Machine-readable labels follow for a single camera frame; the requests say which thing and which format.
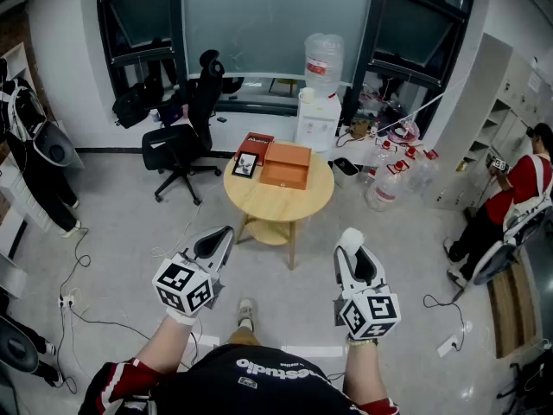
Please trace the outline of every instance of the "black pants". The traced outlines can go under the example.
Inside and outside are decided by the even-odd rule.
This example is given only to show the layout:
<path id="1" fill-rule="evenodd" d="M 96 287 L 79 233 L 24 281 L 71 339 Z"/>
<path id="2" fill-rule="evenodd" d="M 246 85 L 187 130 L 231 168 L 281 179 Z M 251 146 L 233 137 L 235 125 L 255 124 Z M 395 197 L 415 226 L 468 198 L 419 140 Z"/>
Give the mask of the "black pants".
<path id="1" fill-rule="evenodd" d="M 486 205 L 468 223 L 459 239 L 449 249 L 449 258 L 457 262 L 468 254 L 466 264 L 461 273 L 466 280 L 473 277 L 474 269 L 493 243 L 503 238 L 503 227 L 496 225 L 487 214 Z"/>
<path id="2" fill-rule="evenodd" d="M 31 340 L 39 354 L 46 353 L 46 339 L 42 338 L 31 328 L 23 326 L 20 322 L 14 320 L 11 316 L 2 316 L 6 320 L 11 322 L 14 326 L 16 326 L 19 330 L 21 330 Z M 38 368 L 33 372 L 33 375 L 41 377 L 50 383 L 58 380 L 58 371 L 55 370 L 52 366 L 49 366 L 48 364 L 40 360 L 38 361 Z"/>
<path id="3" fill-rule="evenodd" d="M 23 143 L 11 132 L 6 134 L 6 138 L 17 165 L 23 172 L 23 179 L 38 204 L 64 231 L 73 229 L 77 220 L 65 204 L 75 204 L 77 197 L 67 183 L 63 170 L 42 158 L 33 147 L 32 141 Z"/>

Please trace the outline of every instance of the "open cardboard box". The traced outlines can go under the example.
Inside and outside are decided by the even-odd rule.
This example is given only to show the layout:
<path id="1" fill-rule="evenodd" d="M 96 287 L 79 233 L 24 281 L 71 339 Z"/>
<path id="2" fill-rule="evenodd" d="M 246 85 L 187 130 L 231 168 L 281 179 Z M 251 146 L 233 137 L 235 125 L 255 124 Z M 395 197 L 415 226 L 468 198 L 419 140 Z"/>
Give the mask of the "open cardboard box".
<path id="1" fill-rule="evenodd" d="M 263 184 L 305 190 L 308 186 L 311 149 L 292 144 L 271 143 L 259 178 Z"/>

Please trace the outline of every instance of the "round wooden table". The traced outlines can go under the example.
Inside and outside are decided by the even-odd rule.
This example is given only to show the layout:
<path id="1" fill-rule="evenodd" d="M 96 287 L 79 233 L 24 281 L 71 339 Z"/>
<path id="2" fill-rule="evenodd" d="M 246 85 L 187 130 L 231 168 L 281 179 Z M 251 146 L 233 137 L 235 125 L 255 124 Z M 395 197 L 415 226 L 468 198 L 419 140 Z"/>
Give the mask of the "round wooden table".
<path id="1" fill-rule="evenodd" d="M 296 253 L 296 222 L 319 212 L 334 191 L 334 175 L 328 163 L 311 153 L 308 186 L 305 190 L 282 188 L 259 182 L 262 166 L 257 166 L 253 177 L 234 176 L 234 158 L 226 165 L 225 191 L 234 205 L 244 212 L 236 244 L 244 228 L 251 236 L 267 245 L 289 243 L 289 268 L 294 270 Z"/>

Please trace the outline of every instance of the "wooden table top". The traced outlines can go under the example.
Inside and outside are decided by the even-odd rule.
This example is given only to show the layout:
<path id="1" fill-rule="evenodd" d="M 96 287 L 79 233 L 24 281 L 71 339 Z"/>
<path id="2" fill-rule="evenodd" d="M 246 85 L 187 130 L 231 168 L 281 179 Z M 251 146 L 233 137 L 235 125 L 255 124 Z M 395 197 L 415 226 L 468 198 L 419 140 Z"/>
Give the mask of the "wooden table top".
<path id="1" fill-rule="evenodd" d="M 259 182 L 262 166 L 253 177 L 233 176 L 234 158 L 226 165 L 225 191 L 234 205 L 246 214 L 265 221 L 297 221 L 320 211 L 334 191 L 334 175 L 328 163 L 311 153 L 306 190 L 282 188 Z"/>

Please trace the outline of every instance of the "khaki pants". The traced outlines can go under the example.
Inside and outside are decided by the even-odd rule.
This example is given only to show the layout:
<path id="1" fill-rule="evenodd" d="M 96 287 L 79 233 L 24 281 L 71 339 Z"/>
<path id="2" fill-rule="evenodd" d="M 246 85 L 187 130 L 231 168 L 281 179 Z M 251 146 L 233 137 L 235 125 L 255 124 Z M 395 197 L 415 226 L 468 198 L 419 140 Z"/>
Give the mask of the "khaki pants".
<path id="1" fill-rule="evenodd" d="M 246 327 L 236 329 L 229 338 L 228 344 L 243 344 L 244 346 L 261 346 L 253 332 Z"/>

